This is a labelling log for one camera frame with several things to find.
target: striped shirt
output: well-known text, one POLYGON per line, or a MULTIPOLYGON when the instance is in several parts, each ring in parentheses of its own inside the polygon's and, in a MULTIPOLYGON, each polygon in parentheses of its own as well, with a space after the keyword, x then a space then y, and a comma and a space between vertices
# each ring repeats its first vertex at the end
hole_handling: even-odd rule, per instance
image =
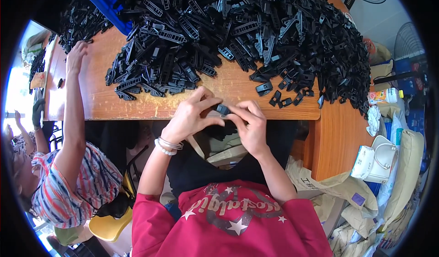
POLYGON ((123 177, 101 150, 87 142, 76 188, 70 188, 54 163, 57 154, 58 150, 46 155, 37 152, 32 160, 32 166, 41 165, 32 207, 42 220, 58 228, 76 227, 118 195, 123 177))

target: black glove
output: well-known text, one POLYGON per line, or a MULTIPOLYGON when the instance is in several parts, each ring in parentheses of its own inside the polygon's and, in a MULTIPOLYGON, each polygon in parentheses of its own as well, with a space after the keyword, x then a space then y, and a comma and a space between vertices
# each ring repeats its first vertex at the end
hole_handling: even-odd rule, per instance
POLYGON ((32 108, 32 123, 33 126, 36 128, 41 128, 40 120, 41 120, 41 111, 44 110, 44 104, 46 101, 41 98, 38 101, 36 101, 35 105, 33 105, 32 108))

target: white bag strap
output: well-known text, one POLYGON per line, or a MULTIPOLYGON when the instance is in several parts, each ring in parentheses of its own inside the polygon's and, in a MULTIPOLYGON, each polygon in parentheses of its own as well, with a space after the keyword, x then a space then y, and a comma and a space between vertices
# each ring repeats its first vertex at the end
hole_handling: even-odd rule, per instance
POLYGON ((391 150, 393 151, 393 156, 395 156, 395 155, 397 155, 397 153, 396 153, 396 151, 397 151, 397 148, 396 148, 396 145, 394 145, 394 144, 392 144, 392 143, 382 143, 382 144, 379 144, 376 148, 375 148, 375 154, 374 154, 374 160, 377 162, 377 164, 379 164, 380 166, 382 166, 384 169, 389 169, 390 167, 391 167, 391 165, 390 164, 388 164, 388 163, 381 163, 380 161, 378 161, 378 158, 377 158, 377 153, 378 153, 378 149, 381 147, 381 146, 384 146, 384 145, 390 145, 391 146, 391 150))

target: silver bangle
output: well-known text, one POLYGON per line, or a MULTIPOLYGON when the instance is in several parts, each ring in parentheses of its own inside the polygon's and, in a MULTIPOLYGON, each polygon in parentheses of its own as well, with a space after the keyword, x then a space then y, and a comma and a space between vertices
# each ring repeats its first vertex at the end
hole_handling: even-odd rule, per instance
POLYGON ((156 147, 158 147, 166 155, 173 156, 173 155, 177 154, 177 150, 168 151, 168 150, 164 149, 162 147, 162 145, 160 144, 160 142, 158 141, 158 139, 154 140, 154 144, 155 144, 156 147))
POLYGON ((169 147, 170 149, 173 149, 173 150, 182 150, 183 149, 182 142, 179 142, 178 144, 169 143, 168 141, 163 140, 163 138, 161 136, 158 137, 158 141, 159 141, 160 145, 165 146, 165 147, 169 147))

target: hand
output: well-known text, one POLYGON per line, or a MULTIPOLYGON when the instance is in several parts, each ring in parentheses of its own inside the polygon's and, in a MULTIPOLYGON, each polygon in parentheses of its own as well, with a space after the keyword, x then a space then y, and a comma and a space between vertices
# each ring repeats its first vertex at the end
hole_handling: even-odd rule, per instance
POLYGON ((4 129, 4 136, 8 141, 14 139, 14 134, 12 133, 12 128, 9 124, 7 124, 6 128, 4 129))
POLYGON ((255 101, 244 101, 228 106, 233 114, 226 119, 235 123, 242 145, 256 159, 270 152, 266 143, 267 119, 255 101))
POLYGON ((82 65, 82 59, 87 55, 88 44, 85 41, 80 40, 72 48, 67 55, 66 73, 69 75, 79 75, 82 65))
POLYGON ((199 87, 189 98, 178 105, 174 117, 162 131, 162 139, 178 144, 207 126, 214 124, 224 126, 224 120, 220 117, 202 118, 200 116, 203 111, 221 102, 222 99, 215 98, 210 90, 199 87))
POLYGON ((44 104, 46 101, 41 98, 38 101, 36 101, 35 105, 32 107, 32 123, 35 128, 41 128, 40 121, 41 121, 41 111, 44 110, 44 104))
POLYGON ((20 119, 21 119, 21 115, 20 115, 20 113, 19 113, 18 111, 15 111, 15 123, 16 123, 18 126, 21 125, 20 119))

